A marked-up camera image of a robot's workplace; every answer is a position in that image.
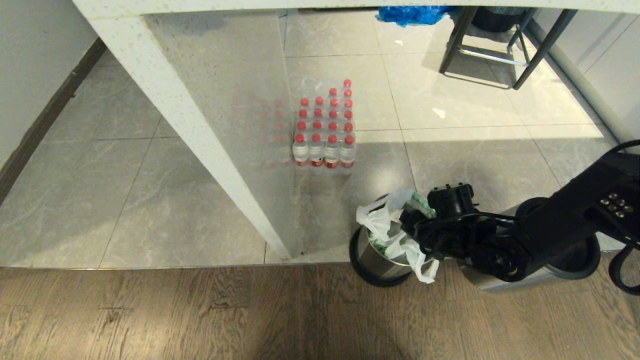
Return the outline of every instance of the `gray tile floor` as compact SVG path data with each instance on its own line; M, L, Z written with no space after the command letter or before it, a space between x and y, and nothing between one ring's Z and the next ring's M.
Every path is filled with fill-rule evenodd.
M520 70L477 58L443 76L450 18L400 28L374 14L279 18L292 96L351 78L358 129L351 173L298 169L305 253L288 262L347 261L355 208L384 193L468 181L483 210L501 211L550 195L616 143L553 64L519 91L504 84ZM465 44L493 50L508 38L472 34ZM0 207L0 244L0 266L282 262L108 52Z

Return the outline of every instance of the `white table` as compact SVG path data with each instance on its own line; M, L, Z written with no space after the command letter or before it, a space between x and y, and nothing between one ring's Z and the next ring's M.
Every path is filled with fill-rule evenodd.
M74 2L133 80L282 258L299 253L302 244L292 228L295 169L288 161L292 111L273 9L442 5L437 0ZM637 0L447 0L447 4L640 13ZM264 117L272 119L268 124L273 126L262 126L267 122L258 120Z

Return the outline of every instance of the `stainless steel trash can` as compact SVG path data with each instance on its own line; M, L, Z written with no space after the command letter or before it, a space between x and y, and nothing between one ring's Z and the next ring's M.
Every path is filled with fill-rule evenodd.
M349 258L355 272L371 285L388 288L401 284L411 275L404 255L387 259L369 241L369 230L361 226L349 243Z
M505 211L504 214L526 215L546 199L544 197L529 199L521 205ZM471 283L490 293L519 290L541 283L585 279L593 274L598 268L598 264L600 264L600 244L595 234L570 247L563 254L556 256L547 265L521 281L502 281L494 276L482 274L464 263L458 263L460 270Z

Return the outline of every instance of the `wooden floor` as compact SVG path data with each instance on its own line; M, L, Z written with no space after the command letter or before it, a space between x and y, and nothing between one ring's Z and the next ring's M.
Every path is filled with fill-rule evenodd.
M391 289L349 264L0 269L0 359L637 359L640 302L608 280L509 295L446 261Z

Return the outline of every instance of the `white wall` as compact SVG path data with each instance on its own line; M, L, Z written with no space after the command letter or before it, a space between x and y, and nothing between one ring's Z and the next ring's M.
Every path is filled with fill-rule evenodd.
M0 167L97 35L71 0L0 1Z
M540 9L531 29L544 37L560 14ZM640 19L578 11L551 55L620 141L640 138Z

